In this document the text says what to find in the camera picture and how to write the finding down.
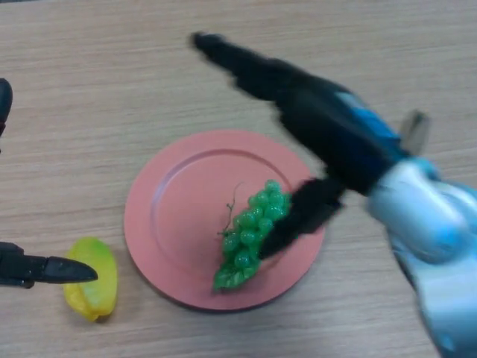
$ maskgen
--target table surface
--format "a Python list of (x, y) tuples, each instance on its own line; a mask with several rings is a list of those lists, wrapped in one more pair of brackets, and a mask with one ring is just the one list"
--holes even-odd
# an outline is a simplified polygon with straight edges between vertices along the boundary
[(79, 237), (111, 245), (115, 314), (89, 324), (58, 286), (4, 288), (5, 358), (436, 357), (381, 227), (347, 197), (322, 254), (291, 292), (235, 315), (192, 313), (139, 278), (122, 231), (131, 182), (165, 145), (216, 128), (258, 131), (317, 165), (270, 109), (230, 89), (187, 48), (231, 40), (331, 78), (393, 128), (434, 120), (426, 155), (477, 185), (477, 2), (77, 0), (0, 5), (0, 76), (15, 92), (2, 138), (0, 237), (62, 255)]

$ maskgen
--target green grapes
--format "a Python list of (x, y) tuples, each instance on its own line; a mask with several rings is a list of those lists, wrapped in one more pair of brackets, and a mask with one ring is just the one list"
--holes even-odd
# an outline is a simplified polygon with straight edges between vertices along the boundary
[[(248, 208), (231, 218), (233, 229), (227, 225), (221, 233), (224, 261), (215, 273), (214, 289), (236, 289), (257, 273), (262, 241), (291, 205), (290, 194), (282, 192), (275, 180), (267, 180), (247, 202)], [(231, 214), (233, 205), (227, 207)]]

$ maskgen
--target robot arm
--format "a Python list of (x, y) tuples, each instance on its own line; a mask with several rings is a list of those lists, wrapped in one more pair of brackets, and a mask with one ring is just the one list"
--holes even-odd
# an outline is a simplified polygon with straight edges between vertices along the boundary
[(432, 167), (415, 157), (429, 120), (415, 113), (399, 137), (339, 84), (218, 35), (194, 34), (192, 45), (242, 92), (272, 103), (279, 123), (328, 170), (292, 195), (291, 212), (265, 237), (261, 257), (316, 230), (339, 211), (343, 193), (355, 191), (386, 227), (441, 356), (477, 358), (477, 200), (458, 186), (443, 189)]
[[(5, 129), (13, 102), (10, 83), (0, 78), (0, 136)], [(30, 289), (36, 282), (75, 283), (98, 279), (94, 269), (62, 257), (25, 255), (11, 242), (0, 242), (0, 285)]]

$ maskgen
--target toy fruit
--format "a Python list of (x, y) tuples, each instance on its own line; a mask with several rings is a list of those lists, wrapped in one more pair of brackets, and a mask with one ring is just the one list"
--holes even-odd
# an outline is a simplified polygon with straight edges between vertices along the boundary
[[(267, 180), (260, 192), (248, 198), (248, 208), (230, 218), (222, 235), (223, 263), (214, 276), (214, 289), (235, 289), (259, 270), (262, 240), (274, 222), (288, 213), (290, 195), (275, 180)], [(228, 204), (232, 216), (234, 204)]]
[(67, 257), (86, 263), (98, 273), (96, 281), (63, 285), (67, 304), (89, 321), (110, 315), (118, 288), (116, 260), (110, 248), (95, 237), (84, 237), (73, 245)]

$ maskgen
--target plate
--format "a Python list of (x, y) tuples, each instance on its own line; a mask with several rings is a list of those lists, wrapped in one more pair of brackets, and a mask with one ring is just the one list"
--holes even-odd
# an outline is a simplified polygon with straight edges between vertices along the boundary
[(290, 289), (310, 268), (323, 229), (263, 262), (234, 292), (212, 290), (221, 264), (221, 232), (247, 199), (278, 181), (292, 191), (311, 172), (296, 154), (258, 133), (210, 131), (164, 148), (139, 173), (127, 197), (124, 234), (141, 273), (177, 303), (203, 310), (244, 310)]

